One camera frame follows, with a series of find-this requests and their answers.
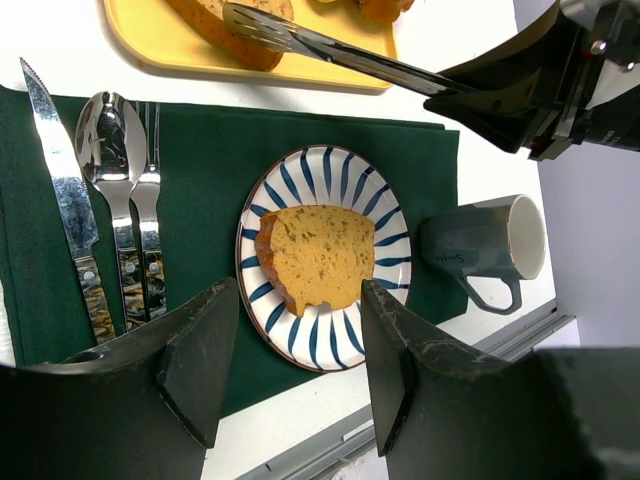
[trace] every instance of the silver cutlery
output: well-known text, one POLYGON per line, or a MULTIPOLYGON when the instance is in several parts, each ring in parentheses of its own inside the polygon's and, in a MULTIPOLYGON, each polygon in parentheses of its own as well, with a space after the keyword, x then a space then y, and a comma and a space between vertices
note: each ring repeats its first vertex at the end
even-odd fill
POLYGON ((22 58, 20 62, 67 244, 82 287, 93 335, 99 345, 115 338, 115 329, 92 255, 92 246, 99 236, 87 186, 76 162, 71 139, 49 92, 29 64, 22 58))
POLYGON ((113 92, 94 95, 76 125, 75 148, 85 178, 111 210, 127 331, 147 321, 129 198, 146 163, 144 128, 131 104, 113 92))
POLYGON ((231 32, 250 37, 273 50, 324 60, 423 95, 474 91, 437 73, 340 42, 254 7, 227 2, 222 14, 231 32))
POLYGON ((154 320, 167 311, 167 299, 164 283, 164 262, 160 249, 160 232, 156 204, 160 195, 160 104, 136 102, 138 114, 144 115, 147 132, 147 162, 138 185, 131 194, 140 218, 140 241, 142 261, 144 262, 145 289, 149 320, 154 320))

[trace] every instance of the tongs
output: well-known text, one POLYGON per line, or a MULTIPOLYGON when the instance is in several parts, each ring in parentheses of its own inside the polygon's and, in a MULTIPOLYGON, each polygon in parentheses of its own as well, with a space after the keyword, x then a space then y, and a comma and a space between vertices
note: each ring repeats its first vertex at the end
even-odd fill
POLYGON ((348 45, 257 8, 225 3, 222 12, 231 32, 250 37, 272 50, 324 60, 427 96, 476 91, 437 73, 348 45))

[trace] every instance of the blue and white plate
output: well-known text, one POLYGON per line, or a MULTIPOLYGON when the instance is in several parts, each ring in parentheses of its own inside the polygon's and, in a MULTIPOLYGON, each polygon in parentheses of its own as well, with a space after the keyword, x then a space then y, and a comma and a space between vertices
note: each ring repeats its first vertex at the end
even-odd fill
POLYGON ((262 215, 316 204, 350 208, 373 221, 373 277, 404 304, 411 280, 411 246, 400 205, 366 160, 340 147, 293 152, 258 181, 240 217, 237 277, 249 316, 278 353, 309 370, 345 370, 364 361, 360 301, 340 310, 308 306, 302 318, 296 317, 286 310, 282 295, 266 279, 256 257, 254 240, 262 215))

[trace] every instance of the placemat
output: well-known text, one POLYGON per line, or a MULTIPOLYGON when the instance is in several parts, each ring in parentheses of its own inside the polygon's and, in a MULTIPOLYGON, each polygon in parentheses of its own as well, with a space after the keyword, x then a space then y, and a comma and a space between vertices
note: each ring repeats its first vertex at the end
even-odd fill
MULTIPOLYGON (((54 101, 73 132, 86 99, 54 101)), ((169 309, 235 276, 249 192, 300 147, 338 145, 371 162, 404 210, 414 253, 420 222, 457 204, 458 132, 441 125, 187 104, 161 111, 158 218, 169 309)), ((122 322, 108 206, 91 186, 89 193, 100 232, 94 255, 111 314, 122 322)), ((410 309, 434 324, 465 312, 467 296, 454 280, 418 255, 412 271, 410 309)), ((75 278, 29 99, 0 87, 0 279, 18 365, 59 362, 92 345, 75 278)), ((319 375, 282 359, 241 312, 223 415, 319 375)))

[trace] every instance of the fork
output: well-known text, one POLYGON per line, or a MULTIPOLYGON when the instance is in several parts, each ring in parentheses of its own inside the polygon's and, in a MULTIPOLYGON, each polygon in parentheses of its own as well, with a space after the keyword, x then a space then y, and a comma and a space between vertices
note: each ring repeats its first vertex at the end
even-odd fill
POLYGON ((164 261, 160 249, 160 233, 156 204, 160 195, 160 104, 144 102, 141 111, 136 102, 138 115, 144 116, 144 128, 147 134, 147 163, 131 194, 131 199, 140 218, 140 243, 142 244, 142 262, 145 272, 145 296, 149 321, 167 311, 164 283, 164 261), (154 111, 153 126, 151 110, 154 111))
POLYGON ((474 88, 437 73, 342 43, 260 9, 225 2, 227 28, 279 52, 293 52, 350 68, 423 95, 469 93, 474 88))

